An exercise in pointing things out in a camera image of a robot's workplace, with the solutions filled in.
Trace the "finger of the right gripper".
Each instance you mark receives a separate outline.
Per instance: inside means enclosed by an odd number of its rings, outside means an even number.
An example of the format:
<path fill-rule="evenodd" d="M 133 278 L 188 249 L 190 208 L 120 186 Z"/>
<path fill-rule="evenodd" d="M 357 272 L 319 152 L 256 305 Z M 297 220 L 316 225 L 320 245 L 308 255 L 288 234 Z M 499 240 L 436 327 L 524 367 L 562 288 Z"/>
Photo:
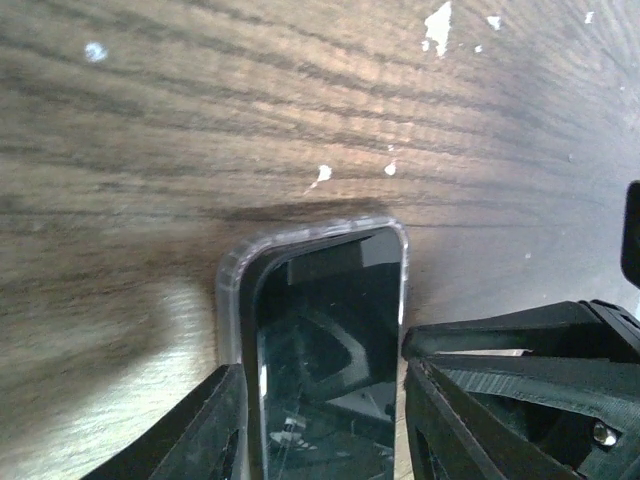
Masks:
<path fill-rule="evenodd" d="M 622 235 L 620 266 L 626 280 L 640 288 L 640 183 L 630 183 L 626 192 L 626 204 Z"/>
<path fill-rule="evenodd" d="M 406 359 L 438 353 L 525 350 L 558 358 L 639 358 L 639 321 L 602 301 L 563 301 L 495 317 L 419 325 L 405 335 Z"/>

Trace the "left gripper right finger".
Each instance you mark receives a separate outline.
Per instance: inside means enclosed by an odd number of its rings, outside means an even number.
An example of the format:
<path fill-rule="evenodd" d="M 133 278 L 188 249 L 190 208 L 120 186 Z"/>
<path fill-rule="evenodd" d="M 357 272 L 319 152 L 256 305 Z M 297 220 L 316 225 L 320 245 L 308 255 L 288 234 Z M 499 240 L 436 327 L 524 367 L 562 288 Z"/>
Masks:
<path fill-rule="evenodd" d="M 604 359 L 416 357 L 417 479 L 636 479 L 639 367 Z"/>

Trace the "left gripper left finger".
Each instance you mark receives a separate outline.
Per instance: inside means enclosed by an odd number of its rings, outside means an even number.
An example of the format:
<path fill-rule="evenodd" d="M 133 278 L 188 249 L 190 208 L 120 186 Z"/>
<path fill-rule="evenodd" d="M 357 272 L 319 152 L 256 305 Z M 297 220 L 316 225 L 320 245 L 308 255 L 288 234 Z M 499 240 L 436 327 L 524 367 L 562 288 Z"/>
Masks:
<path fill-rule="evenodd" d="M 247 390 L 244 368 L 217 368 L 141 437 L 87 479 L 241 479 Z"/>

